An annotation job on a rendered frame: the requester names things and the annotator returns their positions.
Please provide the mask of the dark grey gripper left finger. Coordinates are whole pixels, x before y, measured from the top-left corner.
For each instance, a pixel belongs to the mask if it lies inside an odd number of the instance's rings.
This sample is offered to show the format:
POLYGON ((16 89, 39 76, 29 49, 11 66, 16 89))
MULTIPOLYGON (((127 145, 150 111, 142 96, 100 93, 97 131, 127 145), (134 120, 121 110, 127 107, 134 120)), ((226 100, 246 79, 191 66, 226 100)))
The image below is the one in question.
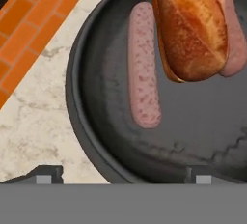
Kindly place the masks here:
POLYGON ((39 165, 26 175, 3 181, 2 184, 63 184, 63 173, 64 168, 62 165, 39 165))

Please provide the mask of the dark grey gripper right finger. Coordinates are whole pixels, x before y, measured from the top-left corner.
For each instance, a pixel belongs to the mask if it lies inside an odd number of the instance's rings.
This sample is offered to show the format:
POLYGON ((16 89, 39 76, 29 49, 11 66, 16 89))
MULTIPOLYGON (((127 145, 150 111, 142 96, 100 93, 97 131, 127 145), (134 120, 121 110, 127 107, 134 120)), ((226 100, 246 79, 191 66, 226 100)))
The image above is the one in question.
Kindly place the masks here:
POLYGON ((246 184, 246 182, 224 176, 205 165, 188 166, 184 182, 190 184, 246 184))

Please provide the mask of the dark grey round bowl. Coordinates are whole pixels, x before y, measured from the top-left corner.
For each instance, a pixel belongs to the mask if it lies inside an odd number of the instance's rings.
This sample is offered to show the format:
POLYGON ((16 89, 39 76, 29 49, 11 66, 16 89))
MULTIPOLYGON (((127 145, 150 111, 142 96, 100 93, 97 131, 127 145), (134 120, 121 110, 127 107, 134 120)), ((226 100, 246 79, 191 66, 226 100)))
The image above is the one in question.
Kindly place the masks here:
POLYGON ((157 73, 161 122, 132 119, 127 89, 131 9, 148 0, 102 0, 72 46, 66 101, 74 133, 111 183, 183 183, 190 170, 247 182, 247 66, 239 74, 174 83, 157 73))

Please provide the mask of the pink sausage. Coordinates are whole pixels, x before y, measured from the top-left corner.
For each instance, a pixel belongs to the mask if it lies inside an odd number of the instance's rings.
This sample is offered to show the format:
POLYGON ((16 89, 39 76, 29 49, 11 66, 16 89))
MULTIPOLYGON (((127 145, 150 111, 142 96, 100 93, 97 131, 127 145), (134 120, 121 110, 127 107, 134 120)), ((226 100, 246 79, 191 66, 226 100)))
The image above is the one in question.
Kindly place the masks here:
POLYGON ((128 29, 128 87, 133 120, 143 128, 161 121, 157 89, 152 5, 141 2, 130 13, 128 29))
POLYGON ((220 74, 229 77, 239 73, 247 63, 247 41, 240 26, 233 0, 225 0, 229 35, 229 57, 220 74))

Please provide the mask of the golden brown bread bun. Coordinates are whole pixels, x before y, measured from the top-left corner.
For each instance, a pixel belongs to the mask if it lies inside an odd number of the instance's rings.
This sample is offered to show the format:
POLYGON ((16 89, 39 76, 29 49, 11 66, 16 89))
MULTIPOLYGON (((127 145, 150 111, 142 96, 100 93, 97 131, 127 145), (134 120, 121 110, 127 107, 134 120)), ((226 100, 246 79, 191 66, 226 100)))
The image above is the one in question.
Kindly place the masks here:
POLYGON ((225 0, 152 0, 152 5, 163 69, 170 80, 205 80, 226 65, 225 0))

